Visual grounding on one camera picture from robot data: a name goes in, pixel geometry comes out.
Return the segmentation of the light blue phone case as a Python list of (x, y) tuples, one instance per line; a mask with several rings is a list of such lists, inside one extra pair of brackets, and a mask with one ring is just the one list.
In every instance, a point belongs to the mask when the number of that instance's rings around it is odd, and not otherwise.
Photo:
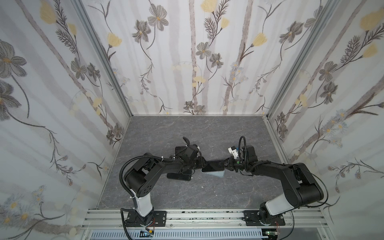
[(218, 177), (218, 178), (223, 178), (225, 176), (225, 171), (214, 171), (214, 172), (203, 172), (203, 174)]

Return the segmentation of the black phone picked up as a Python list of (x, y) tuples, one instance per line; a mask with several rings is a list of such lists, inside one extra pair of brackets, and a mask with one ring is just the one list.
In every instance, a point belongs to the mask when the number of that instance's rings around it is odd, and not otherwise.
[(175, 147), (175, 156), (181, 154), (183, 151), (185, 151), (188, 147), (187, 146), (181, 146), (181, 147)]

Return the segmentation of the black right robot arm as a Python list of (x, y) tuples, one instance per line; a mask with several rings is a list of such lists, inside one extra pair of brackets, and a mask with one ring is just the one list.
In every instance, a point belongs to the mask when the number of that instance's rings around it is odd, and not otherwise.
[(219, 166), (230, 171), (245, 171), (251, 176), (264, 176), (281, 182), (283, 193), (259, 207), (258, 219), (265, 226), (277, 222), (286, 212), (324, 198), (322, 188), (305, 164), (286, 165), (268, 160), (260, 161), (252, 146), (243, 147), (240, 152), (234, 148), (229, 148), (229, 151), (232, 156)]

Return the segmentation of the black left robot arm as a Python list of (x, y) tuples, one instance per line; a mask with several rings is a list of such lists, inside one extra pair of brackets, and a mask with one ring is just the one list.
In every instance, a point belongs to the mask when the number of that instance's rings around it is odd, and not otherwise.
[(190, 181), (194, 172), (206, 165), (196, 144), (175, 147), (174, 155), (169, 158), (145, 153), (126, 162), (120, 170), (119, 181), (134, 202), (135, 219), (130, 217), (128, 222), (142, 226), (153, 222), (150, 192), (162, 175), (171, 180)]

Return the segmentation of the small green circuit board right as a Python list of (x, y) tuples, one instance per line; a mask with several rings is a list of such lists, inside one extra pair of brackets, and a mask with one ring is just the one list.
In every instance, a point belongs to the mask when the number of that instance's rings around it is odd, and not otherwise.
[(277, 230), (262, 229), (263, 240), (277, 240), (278, 236)]

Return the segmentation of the small green circuit board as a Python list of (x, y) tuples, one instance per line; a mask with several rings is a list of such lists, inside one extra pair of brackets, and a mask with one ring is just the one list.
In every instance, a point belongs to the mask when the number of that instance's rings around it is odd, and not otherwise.
[(140, 238), (152, 238), (153, 236), (154, 236), (153, 230), (140, 231), (140, 234), (139, 234)]
[(278, 236), (277, 230), (262, 229), (263, 240), (277, 240)]

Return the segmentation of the small green circuit board left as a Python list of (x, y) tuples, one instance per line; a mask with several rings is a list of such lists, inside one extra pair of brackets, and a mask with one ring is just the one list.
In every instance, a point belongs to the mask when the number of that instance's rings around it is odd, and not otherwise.
[(153, 230), (140, 231), (140, 234), (139, 234), (140, 238), (152, 238), (153, 236), (154, 236)]

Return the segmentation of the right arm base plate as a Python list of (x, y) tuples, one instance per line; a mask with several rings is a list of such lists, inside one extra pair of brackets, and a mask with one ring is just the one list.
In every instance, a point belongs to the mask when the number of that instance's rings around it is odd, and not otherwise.
[(248, 227), (277, 227), (286, 225), (283, 215), (272, 216), (266, 210), (262, 210), (261, 213), (259, 210), (243, 211), (243, 214), (242, 220), (245, 221)]

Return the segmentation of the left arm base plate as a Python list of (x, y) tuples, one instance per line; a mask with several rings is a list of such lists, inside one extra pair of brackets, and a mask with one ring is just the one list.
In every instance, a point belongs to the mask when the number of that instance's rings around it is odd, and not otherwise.
[(166, 211), (151, 211), (146, 217), (135, 210), (123, 212), (123, 223), (126, 227), (165, 227), (167, 220)]

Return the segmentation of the aluminium frame rail front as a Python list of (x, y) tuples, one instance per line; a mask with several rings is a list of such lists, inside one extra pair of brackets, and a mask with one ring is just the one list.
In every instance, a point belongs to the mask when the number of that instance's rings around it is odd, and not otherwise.
[[(158, 209), (154, 213), (156, 228), (176, 229), (245, 229), (251, 227), (275, 228), (327, 228), (328, 223), (318, 208), (301, 208), (283, 214), (270, 224), (257, 219), (257, 209)], [(121, 213), (118, 209), (89, 210), (82, 230), (121, 230)]]

